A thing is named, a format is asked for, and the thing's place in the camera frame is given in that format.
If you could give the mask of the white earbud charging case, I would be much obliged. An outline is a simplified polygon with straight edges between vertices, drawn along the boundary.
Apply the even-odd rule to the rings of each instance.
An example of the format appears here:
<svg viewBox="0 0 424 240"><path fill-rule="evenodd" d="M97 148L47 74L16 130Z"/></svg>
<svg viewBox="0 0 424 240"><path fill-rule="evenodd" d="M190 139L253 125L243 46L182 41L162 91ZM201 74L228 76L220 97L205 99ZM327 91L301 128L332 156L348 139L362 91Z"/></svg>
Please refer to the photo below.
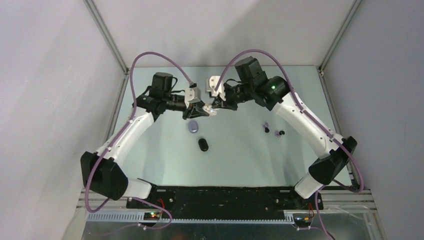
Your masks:
<svg viewBox="0 0 424 240"><path fill-rule="evenodd" d="M203 111L205 112L205 113L207 113L209 116L216 116L217 115L217 110L216 109L214 109L213 107L212 107L212 105L211 104L205 104L203 107L202 107L202 109L203 109Z"/></svg>

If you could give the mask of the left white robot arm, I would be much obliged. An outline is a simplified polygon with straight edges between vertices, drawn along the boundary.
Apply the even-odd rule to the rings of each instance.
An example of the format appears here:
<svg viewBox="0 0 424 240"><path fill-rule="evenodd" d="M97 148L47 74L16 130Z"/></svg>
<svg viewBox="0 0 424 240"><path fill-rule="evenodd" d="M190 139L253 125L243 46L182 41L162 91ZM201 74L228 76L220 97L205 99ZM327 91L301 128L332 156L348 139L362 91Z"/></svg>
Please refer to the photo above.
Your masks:
<svg viewBox="0 0 424 240"><path fill-rule="evenodd" d="M80 159L83 184L110 200L122 197L138 198L145 208L153 208L158 194L153 184L128 177L123 170L124 162L140 136L151 127L165 111L182 113L183 119L207 117L201 92L195 83L183 90L174 90L177 78L165 72L157 72L145 92L135 96L131 112L121 127L95 152L86 151Z"/></svg>

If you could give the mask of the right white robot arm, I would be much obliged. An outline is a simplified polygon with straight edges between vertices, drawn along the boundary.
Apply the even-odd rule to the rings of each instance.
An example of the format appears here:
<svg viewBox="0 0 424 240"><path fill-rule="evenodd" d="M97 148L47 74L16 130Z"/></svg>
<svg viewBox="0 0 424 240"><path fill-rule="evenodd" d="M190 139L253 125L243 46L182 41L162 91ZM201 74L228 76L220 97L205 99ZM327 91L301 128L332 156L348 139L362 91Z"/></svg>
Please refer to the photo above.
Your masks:
<svg viewBox="0 0 424 240"><path fill-rule="evenodd" d="M254 101L302 135L317 156L290 196L295 208L304 209L311 196L330 184L347 165L358 143L352 136L343 137L327 127L290 88L287 78L268 77L256 58L246 57L234 67L239 77L236 85L224 82L222 75L206 80L205 91L213 102L203 109L208 113L216 109L236 111L239 104Z"/></svg>

